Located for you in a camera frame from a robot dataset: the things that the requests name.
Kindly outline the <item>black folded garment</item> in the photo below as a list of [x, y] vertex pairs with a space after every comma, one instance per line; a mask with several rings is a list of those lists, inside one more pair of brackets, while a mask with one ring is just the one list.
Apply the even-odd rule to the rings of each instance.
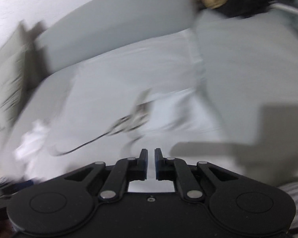
[[267, 12], [269, 6], [270, 0], [226, 0], [223, 5], [215, 8], [215, 11], [228, 18], [249, 18]]

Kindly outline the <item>white t-shirt with script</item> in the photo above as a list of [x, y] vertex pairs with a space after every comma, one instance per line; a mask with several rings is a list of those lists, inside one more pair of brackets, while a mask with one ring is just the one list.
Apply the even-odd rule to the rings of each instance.
[[36, 121], [15, 156], [25, 178], [43, 181], [142, 149], [169, 155], [180, 142], [223, 138], [197, 39], [186, 29], [79, 63], [57, 114]]

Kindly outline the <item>grey sofa bed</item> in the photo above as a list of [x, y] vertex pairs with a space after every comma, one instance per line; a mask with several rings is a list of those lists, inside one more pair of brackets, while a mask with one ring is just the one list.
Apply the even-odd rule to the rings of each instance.
[[13, 126], [6, 176], [51, 179], [161, 148], [268, 184], [298, 177], [298, 35], [278, 13], [93, 0], [35, 45], [49, 75]]

